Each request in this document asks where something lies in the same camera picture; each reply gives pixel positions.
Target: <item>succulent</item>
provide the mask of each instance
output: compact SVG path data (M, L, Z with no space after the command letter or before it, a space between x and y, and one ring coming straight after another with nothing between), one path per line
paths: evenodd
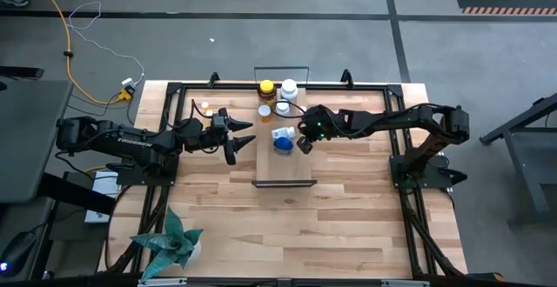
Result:
M169 207L164 221L165 234L149 233L131 237L134 242L157 252L157 256L149 263L141 276L141 283L154 277L168 265L180 264L183 269L193 252L193 246L198 243L202 231L184 231L182 221Z

